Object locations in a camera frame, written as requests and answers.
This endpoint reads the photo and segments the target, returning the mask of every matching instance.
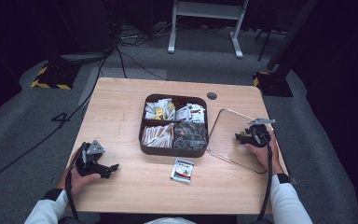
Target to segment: brown tray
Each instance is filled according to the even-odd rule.
[[[158,156],[172,156],[172,157],[189,157],[197,158],[201,157],[207,148],[207,145],[204,148],[194,148],[194,149],[184,149],[184,148],[174,148],[174,147],[147,147],[142,143],[142,137],[144,135],[145,127],[156,127],[164,126],[170,123],[180,123],[181,121],[174,120],[158,120],[158,119],[145,119],[145,106],[146,102],[157,102],[161,99],[172,99],[172,102],[175,105],[175,109],[178,110],[186,104],[197,104],[203,106],[204,111],[204,121],[206,129],[206,140],[207,145],[209,142],[208,134],[208,117],[207,117],[207,106],[204,100],[198,97],[189,97],[189,96],[178,96],[178,95],[165,95],[165,94],[152,94],[146,97],[144,105],[144,113],[142,115],[141,127],[139,130],[139,144],[143,153],[148,155],[158,155]]]

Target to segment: small box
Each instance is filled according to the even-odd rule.
[[[202,148],[179,148],[175,147],[178,143],[175,144],[175,141],[171,141],[169,144],[169,147],[150,147],[146,146],[143,143],[144,138],[144,129],[145,127],[159,127],[159,126],[166,126],[166,125],[172,125],[174,129],[176,129],[177,126],[181,126],[188,124],[191,122],[191,120],[165,120],[165,119],[147,119],[146,117],[146,107],[147,103],[151,102],[158,102],[158,100],[163,99],[172,99],[172,103],[175,106],[175,111],[179,110],[187,104],[192,105],[200,105],[203,107],[203,123],[200,123],[200,115],[194,116],[195,120],[194,126],[200,127],[201,129],[204,127],[204,133],[202,133],[202,139],[206,141],[205,144],[202,144]],[[172,132],[172,138],[176,138],[177,133]],[[189,97],[189,96],[178,96],[178,95],[165,95],[165,94],[152,94],[146,97],[145,99],[145,105],[144,105],[144,112],[142,115],[142,121],[141,121],[141,127],[139,130],[139,144],[140,148],[143,151],[143,153],[148,155],[158,155],[158,156],[172,156],[172,157],[189,157],[189,158],[197,158],[201,157],[207,148],[209,142],[209,134],[208,134],[208,117],[207,117],[207,105],[204,100],[198,98],[198,97]]]

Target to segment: hazard tape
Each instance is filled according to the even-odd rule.
[[[61,90],[71,90],[73,80],[58,80],[62,77],[58,77],[56,73],[50,71],[48,68],[48,63],[46,63],[43,68],[39,71],[34,82],[31,83],[31,87],[40,87],[46,89],[61,89]]]
[[[260,82],[258,81],[258,76],[268,76],[270,75],[270,73],[267,72],[256,72],[253,74],[253,82],[254,82],[254,86],[256,86],[259,90],[260,93],[263,94],[263,92],[261,91],[261,87],[260,87]]]

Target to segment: black strap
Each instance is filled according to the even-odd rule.
[[[263,219],[264,213],[266,212],[267,203],[269,201],[269,193],[271,192],[271,182],[272,182],[272,148],[269,145],[269,140],[264,136],[264,140],[267,142],[268,150],[268,182],[266,188],[266,195],[264,196],[263,206],[261,208],[260,214],[258,215],[257,221]]]
[[[71,181],[72,181],[72,173],[71,170],[69,169],[68,174],[66,175],[65,178],[65,190],[66,190],[66,195],[68,196],[69,205],[71,205],[72,214],[74,214],[75,219],[79,219],[75,208],[74,198],[72,197],[72,193],[71,193],[71,188],[72,188]]]
[[[269,221],[268,219],[260,219],[257,220],[256,222],[253,222],[252,224],[272,224],[272,222]]]
[[[52,200],[55,202],[55,201],[57,201],[61,192],[62,192],[62,189],[51,189],[45,194],[45,197],[43,197],[42,200]]]
[[[58,221],[58,224],[85,224],[84,222],[74,219],[73,217],[63,217]]]
[[[286,174],[277,174],[277,177],[279,179],[279,182],[281,184],[289,183],[290,184],[290,178]]]

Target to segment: cable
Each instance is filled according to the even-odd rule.
[[[121,68],[123,69],[124,77],[127,78],[126,69],[124,68],[123,56],[121,56],[120,49],[118,48],[117,45],[116,45],[116,49],[117,49],[118,55],[120,56]]]
[[[86,143],[83,143],[81,145],[81,147],[78,148],[77,151],[75,152],[74,156],[71,159],[69,169],[68,169],[68,172],[66,173],[66,177],[65,177],[66,195],[68,197],[69,205],[71,206],[72,214],[74,215],[74,218],[77,219],[77,220],[79,220],[79,218],[78,218],[78,215],[77,215],[74,198],[72,197],[72,191],[71,191],[71,189],[72,189],[72,169],[74,169],[75,162],[76,162],[77,158],[79,157],[80,152],[82,152],[84,150],[85,146],[86,146]]]
[[[152,75],[152,76],[154,76],[154,77],[161,78],[162,80],[167,80],[166,78],[156,76],[156,75],[154,75],[153,73],[149,72],[149,71],[148,71],[147,69],[145,69],[141,64],[137,63],[130,55],[127,55],[127,54],[125,54],[125,53],[123,53],[123,52],[121,52],[121,53],[122,53],[124,56],[131,58],[134,63],[138,64],[138,66],[140,66],[141,68],[143,68],[148,74],[150,74],[150,75]]]
[[[271,192],[271,181],[272,181],[272,149],[269,145],[269,141],[266,136],[262,135],[264,140],[267,142],[267,150],[268,150],[268,183],[266,188],[266,195],[264,196],[263,206],[261,208],[260,214],[258,215],[257,221],[261,220],[266,212],[267,203],[269,201],[269,193]]]
[[[71,58],[66,58],[66,57],[62,57],[62,59],[66,60],[69,64],[83,64],[83,63],[95,63],[98,62],[100,60],[102,60],[104,57],[106,57],[107,52],[104,52],[103,55],[101,56],[97,56],[97,57],[92,57],[92,58],[84,58],[84,59],[71,59]]]
[[[78,43],[81,47],[83,47],[83,48],[85,48],[85,49],[88,49],[88,50],[91,50],[91,51],[108,52],[108,51],[115,45],[115,43],[113,42],[112,45],[109,46],[109,48],[107,48],[107,49],[94,49],[93,47],[89,47],[89,46],[83,44],[83,43],[77,38],[77,35],[75,35],[75,33],[72,31],[72,29],[71,29],[71,27],[69,26],[69,24],[68,24],[66,18],[63,16],[62,12],[60,11],[59,7],[57,6],[57,3],[55,2],[55,0],[51,0],[51,1],[52,1],[53,5],[56,7],[58,13],[60,14],[60,16],[61,16],[63,22],[65,23],[66,28],[68,29],[69,33],[72,35],[72,37],[77,41],[77,43]]]
[[[123,41],[124,38],[135,38],[133,43]],[[121,35],[118,36],[118,44],[125,47],[132,47],[132,46],[139,46],[142,45],[144,42],[139,44],[140,41],[147,39],[146,35],[143,34],[136,34],[136,32],[132,29],[125,29],[121,32]]]
[[[85,116],[85,110],[87,108],[87,106],[89,105],[90,102],[87,102],[84,106],[83,106],[83,109],[81,111],[81,120],[84,119],[84,116]]]
[[[24,156],[26,156],[28,153],[30,153],[31,151],[33,151],[34,149],[36,149],[37,147],[39,147],[40,145],[42,145],[46,140],[48,140],[53,134],[55,134],[87,101],[88,99],[91,97],[91,94],[94,92],[95,89],[95,85],[97,84],[97,80],[98,77],[101,73],[101,69],[103,67],[104,62],[106,61],[107,57],[112,53],[112,50],[110,50],[110,52],[106,55],[106,57],[103,59],[103,62],[100,64],[100,68],[98,71],[98,75],[97,78],[94,82],[94,85],[92,87],[91,92],[89,93],[89,96],[86,98],[86,100],[83,101],[83,103],[64,121],[61,122],[61,124],[54,129],[50,134],[48,134],[48,136],[46,136],[45,138],[43,138],[39,143],[37,143],[35,146],[31,147],[30,149],[28,149],[27,151],[25,151],[24,153],[22,153],[18,158],[16,158],[15,160],[11,161],[9,164],[7,164],[5,167],[3,167],[2,169],[0,169],[0,174],[2,174],[8,167],[10,167],[11,165],[13,165],[14,163],[16,163],[17,161],[19,161],[21,158],[23,158]]]
[[[168,23],[167,25],[165,25],[161,29],[158,29],[158,32],[153,34],[153,36],[151,38],[149,38],[147,35],[137,35],[132,29],[127,29],[126,31],[132,31],[133,34],[132,35],[126,35],[126,36],[120,36],[119,37],[120,41],[119,41],[118,44],[121,45],[121,46],[124,46],[124,47],[141,46],[141,45],[143,45],[145,42],[147,42],[149,40],[155,40],[155,39],[161,38],[162,36],[169,35],[171,32],[164,33],[164,34],[160,34],[160,33],[163,32],[171,24],[172,24],[172,22]],[[124,42],[123,41],[124,38],[135,38],[135,41],[133,43]]]

